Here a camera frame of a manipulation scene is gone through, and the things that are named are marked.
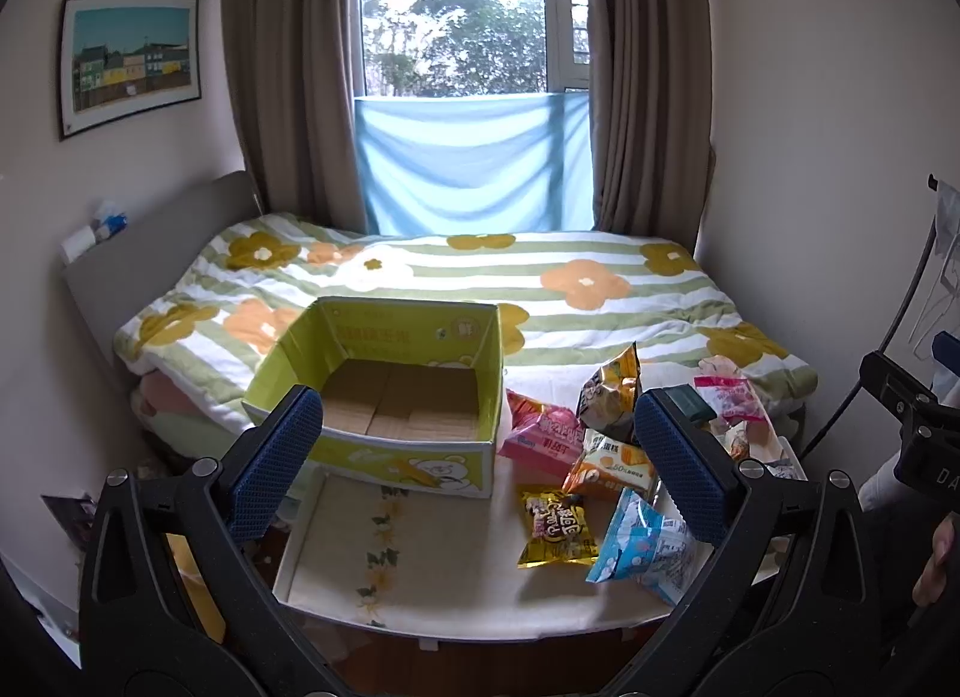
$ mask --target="bedsheet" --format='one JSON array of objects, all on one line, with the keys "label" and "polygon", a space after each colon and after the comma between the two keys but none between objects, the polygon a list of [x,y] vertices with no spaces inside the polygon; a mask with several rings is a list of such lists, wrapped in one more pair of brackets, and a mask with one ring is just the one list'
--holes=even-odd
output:
[{"label": "bedsheet", "polygon": [[512,372],[587,380],[630,342],[642,363],[661,368],[731,358],[773,417],[817,382],[669,241],[602,232],[363,237],[291,214],[213,238],[114,346],[131,371],[162,371],[239,435],[251,426],[247,386],[285,328],[318,296],[351,294],[499,305],[508,385]]}]

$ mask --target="screw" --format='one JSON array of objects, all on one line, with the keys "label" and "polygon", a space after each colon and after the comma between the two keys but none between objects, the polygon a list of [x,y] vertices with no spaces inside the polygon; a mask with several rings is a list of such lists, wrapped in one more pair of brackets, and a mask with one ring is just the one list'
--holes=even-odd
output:
[{"label": "screw", "polygon": [[107,485],[123,486],[129,476],[130,475],[127,474],[126,469],[114,469],[109,475],[107,475]]},{"label": "screw", "polygon": [[830,472],[830,482],[838,489],[848,489],[850,487],[850,476],[846,472],[834,469]]},{"label": "screw", "polygon": [[196,460],[194,465],[190,467],[190,471],[193,472],[193,474],[195,474],[198,478],[205,478],[208,475],[213,475],[213,473],[217,471],[217,460]]},{"label": "screw", "polygon": [[740,474],[754,480],[763,477],[765,471],[760,462],[755,462],[752,459],[747,459],[745,462],[740,463]]}]

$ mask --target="finger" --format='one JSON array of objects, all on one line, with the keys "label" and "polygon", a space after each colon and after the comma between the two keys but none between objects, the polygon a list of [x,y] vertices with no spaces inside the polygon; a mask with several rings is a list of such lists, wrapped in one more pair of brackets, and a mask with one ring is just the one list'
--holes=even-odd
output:
[{"label": "finger", "polygon": [[934,569],[925,585],[926,599],[929,604],[933,604],[947,588],[947,570],[942,568]]},{"label": "finger", "polygon": [[913,601],[920,608],[925,608],[931,602],[934,602],[933,595],[935,593],[935,574],[938,571],[938,567],[933,563],[933,556],[928,558],[926,566],[923,568],[923,572],[920,573],[920,577],[917,579],[917,582],[913,587]]},{"label": "finger", "polygon": [[953,518],[947,515],[933,533],[933,561],[940,566],[947,561],[953,547]]}]

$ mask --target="blue gripper pad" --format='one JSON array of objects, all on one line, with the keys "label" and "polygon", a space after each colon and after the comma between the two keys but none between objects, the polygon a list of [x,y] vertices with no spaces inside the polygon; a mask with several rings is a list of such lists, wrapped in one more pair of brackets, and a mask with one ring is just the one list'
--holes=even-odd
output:
[{"label": "blue gripper pad", "polygon": [[[285,412],[277,412],[284,407]],[[258,427],[270,433],[229,491],[232,515],[227,532],[234,542],[263,537],[322,427],[323,405],[312,388],[305,388],[291,403],[284,399]]]},{"label": "blue gripper pad", "polygon": [[[674,417],[670,417],[652,391],[637,399],[634,429],[637,443],[664,479],[693,537],[719,546],[728,532],[728,490],[723,488],[702,455],[690,444],[683,428]],[[726,455],[723,446],[712,435],[701,433]]]},{"label": "blue gripper pad", "polygon": [[941,331],[933,337],[930,349],[933,351],[933,358],[953,374],[960,375],[960,339],[946,331]]}]

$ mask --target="orange snack bag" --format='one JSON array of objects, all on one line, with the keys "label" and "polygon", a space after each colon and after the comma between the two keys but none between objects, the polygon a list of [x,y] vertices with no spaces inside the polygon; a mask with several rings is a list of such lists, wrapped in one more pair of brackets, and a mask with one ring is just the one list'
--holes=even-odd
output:
[{"label": "orange snack bag", "polygon": [[563,481],[563,492],[616,502],[625,488],[649,502],[656,489],[654,465],[637,446],[587,429],[584,452]]}]

